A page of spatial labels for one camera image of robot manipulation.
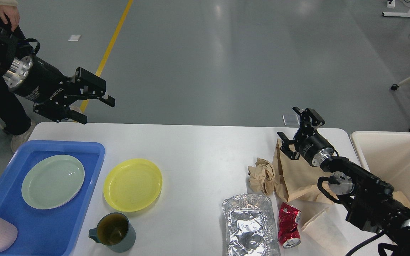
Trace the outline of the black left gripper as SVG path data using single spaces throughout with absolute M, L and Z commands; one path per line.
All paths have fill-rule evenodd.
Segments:
M 53 65 L 35 55 L 14 58 L 3 79 L 10 92 L 33 103 L 33 111 L 56 123 L 86 124 L 87 116 L 75 105 L 76 100 L 99 100 L 115 107 L 107 93 L 106 81 L 84 68 L 76 68 L 68 77 Z

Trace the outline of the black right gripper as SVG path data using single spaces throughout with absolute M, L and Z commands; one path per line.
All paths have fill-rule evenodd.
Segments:
M 325 120 L 315 109 L 299 107 L 292 109 L 299 115 L 300 127 L 294 139 L 289 139 L 283 132 L 277 132 L 281 140 L 280 151 L 291 160 L 298 160 L 301 155 L 310 166 L 320 166 L 325 159 L 335 153 L 332 144 L 317 132 L 317 129 L 325 124 Z M 291 150 L 291 145 L 294 145 L 294 151 Z

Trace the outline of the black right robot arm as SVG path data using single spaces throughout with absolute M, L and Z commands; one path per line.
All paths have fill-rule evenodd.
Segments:
M 319 191 L 347 210 L 346 221 L 375 235 L 348 251 L 351 256 L 363 246 L 386 235 L 392 244 L 379 243 L 378 254 L 410 256 L 410 208 L 393 198 L 394 187 L 363 167 L 339 156 L 318 131 L 324 119 L 311 108 L 293 107 L 299 115 L 299 129 L 293 139 L 278 132 L 280 151 L 289 159 L 302 157 L 312 167 L 320 167 L 329 177 L 319 177 Z

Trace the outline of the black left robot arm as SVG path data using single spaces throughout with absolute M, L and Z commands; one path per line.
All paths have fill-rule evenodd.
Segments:
M 37 56 L 37 39 L 19 39 L 0 26 L 0 78 L 10 92 L 33 102 L 33 111 L 60 123 L 73 120 L 87 123 L 87 116 L 72 109 L 78 100 L 99 100 L 115 107 L 107 93 L 106 81 L 84 68 L 68 77 Z

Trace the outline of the person's hand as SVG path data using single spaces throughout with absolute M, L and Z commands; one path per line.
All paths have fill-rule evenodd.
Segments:
M 17 6 L 0 5 L 0 18 L 3 24 L 10 26 L 10 30 L 14 32 L 20 24 L 20 13 Z

